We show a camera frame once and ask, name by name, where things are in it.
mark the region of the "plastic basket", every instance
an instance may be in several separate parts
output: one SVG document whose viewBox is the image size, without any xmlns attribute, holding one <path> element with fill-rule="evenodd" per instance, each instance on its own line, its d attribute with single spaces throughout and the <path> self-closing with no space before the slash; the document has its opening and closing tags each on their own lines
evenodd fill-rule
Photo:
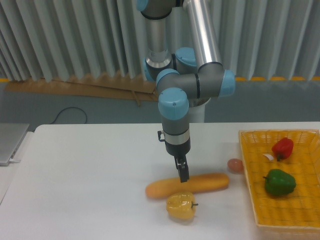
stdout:
<svg viewBox="0 0 320 240">
<path fill-rule="evenodd" d="M 272 146 L 280 139 L 293 140 L 288 159 L 269 160 Z M 261 229 L 274 233 L 313 233 L 320 239 L 320 136 L 318 130 L 239 131 L 239 142 L 246 182 L 255 222 Z M 281 169 L 296 180 L 288 195 L 272 196 L 265 190 L 271 169 Z"/>
</svg>

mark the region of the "laptop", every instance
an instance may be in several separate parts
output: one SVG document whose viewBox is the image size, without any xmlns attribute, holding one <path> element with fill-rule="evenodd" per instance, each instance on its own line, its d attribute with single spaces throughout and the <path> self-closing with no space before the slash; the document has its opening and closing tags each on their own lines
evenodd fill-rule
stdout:
<svg viewBox="0 0 320 240">
<path fill-rule="evenodd" d="M 0 166 L 8 166 L 23 141 L 29 124 L 0 123 Z"/>
</svg>

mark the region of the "yellow bell pepper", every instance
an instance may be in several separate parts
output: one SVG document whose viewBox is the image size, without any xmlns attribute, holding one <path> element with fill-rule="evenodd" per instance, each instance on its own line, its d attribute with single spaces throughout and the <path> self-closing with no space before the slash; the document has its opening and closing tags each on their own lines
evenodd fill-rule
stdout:
<svg viewBox="0 0 320 240">
<path fill-rule="evenodd" d="M 166 210 L 170 216 L 178 219 L 192 219 L 198 204 L 194 195 L 189 191 L 175 193 L 166 200 Z"/>
</svg>

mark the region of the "bell pepper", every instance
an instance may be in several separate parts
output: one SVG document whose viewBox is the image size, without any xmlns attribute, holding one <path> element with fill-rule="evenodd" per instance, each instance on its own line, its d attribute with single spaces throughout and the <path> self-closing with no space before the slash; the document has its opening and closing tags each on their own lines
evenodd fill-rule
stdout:
<svg viewBox="0 0 320 240">
<path fill-rule="evenodd" d="M 287 159 L 294 149 L 294 142 L 284 137 L 280 141 L 278 141 L 273 147 L 272 152 L 276 155 L 276 160 L 279 162 L 280 159 Z"/>
<path fill-rule="evenodd" d="M 191 192 L 182 191 L 175 193 L 166 200 L 166 210 L 170 216 L 178 219 L 192 219 L 198 204 Z"/>
<path fill-rule="evenodd" d="M 296 187 L 295 178 L 280 169 L 271 169 L 263 178 L 265 190 L 275 196 L 290 194 Z"/>
</svg>

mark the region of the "brown egg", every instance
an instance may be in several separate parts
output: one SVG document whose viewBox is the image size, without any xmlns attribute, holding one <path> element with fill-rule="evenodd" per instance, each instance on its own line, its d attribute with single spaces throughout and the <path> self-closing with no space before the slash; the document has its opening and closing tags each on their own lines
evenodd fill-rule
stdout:
<svg viewBox="0 0 320 240">
<path fill-rule="evenodd" d="M 242 173 L 244 171 L 244 165 L 240 159 L 232 158 L 228 161 L 228 167 L 230 170 L 236 173 Z"/>
</svg>

